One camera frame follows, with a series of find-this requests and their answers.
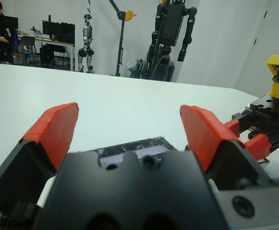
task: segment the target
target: cable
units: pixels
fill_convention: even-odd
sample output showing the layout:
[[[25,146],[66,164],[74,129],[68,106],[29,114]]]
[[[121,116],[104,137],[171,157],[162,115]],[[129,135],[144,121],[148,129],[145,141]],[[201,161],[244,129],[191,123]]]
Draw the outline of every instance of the cable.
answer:
[[[162,57],[158,60],[156,66],[155,66],[155,68],[154,68],[153,74],[151,75],[151,80],[153,80],[155,71],[156,71],[156,69],[157,69],[157,67],[158,67],[158,65],[159,65],[159,63],[160,63],[160,61],[161,61],[164,57],[165,57],[165,56],[162,56]]]

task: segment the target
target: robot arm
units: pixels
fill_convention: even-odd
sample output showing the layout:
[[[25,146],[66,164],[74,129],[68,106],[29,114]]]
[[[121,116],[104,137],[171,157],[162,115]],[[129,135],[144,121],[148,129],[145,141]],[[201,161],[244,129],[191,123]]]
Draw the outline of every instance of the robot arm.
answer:
[[[157,42],[158,32],[160,29],[160,24],[162,21],[163,9],[164,9],[164,5],[159,4],[157,7],[157,13],[155,19],[155,31],[152,33],[152,44],[149,48],[148,57],[147,57],[147,61],[149,62],[150,65],[152,64],[155,55],[155,46]]]
[[[188,11],[187,14],[189,15],[189,18],[187,21],[187,30],[186,30],[185,38],[183,40],[183,46],[182,46],[182,49],[181,49],[181,51],[179,53],[179,57],[178,57],[178,61],[181,61],[181,62],[184,61],[187,47],[192,42],[191,34],[192,34],[192,30],[193,30],[193,25],[195,24],[195,16],[197,14],[197,8],[191,7],[187,11]]]

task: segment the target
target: desk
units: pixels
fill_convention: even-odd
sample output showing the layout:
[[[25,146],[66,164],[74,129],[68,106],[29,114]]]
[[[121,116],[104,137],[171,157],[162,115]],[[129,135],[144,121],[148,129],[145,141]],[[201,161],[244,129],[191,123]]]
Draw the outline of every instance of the desk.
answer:
[[[41,114],[56,105],[79,105],[70,152],[159,136],[184,150],[182,104],[206,108],[227,122],[255,99],[227,88],[0,65],[0,165]],[[267,173],[279,177],[279,149],[268,159]]]
[[[21,39],[23,37],[23,35],[18,35],[18,38]],[[73,71],[74,69],[74,61],[73,61],[73,48],[75,47],[74,44],[70,44],[70,43],[65,43],[65,42],[57,42],[57,41],[52,41],[50,39],[46,39],[46,38],[35,38],[36,42],[41,43],[41,45],[43,45],[43,43],[46,44],[51,44],[51,45],[57,45],[57,46],[66,46],[67,48],[70,49],[70,71]]]

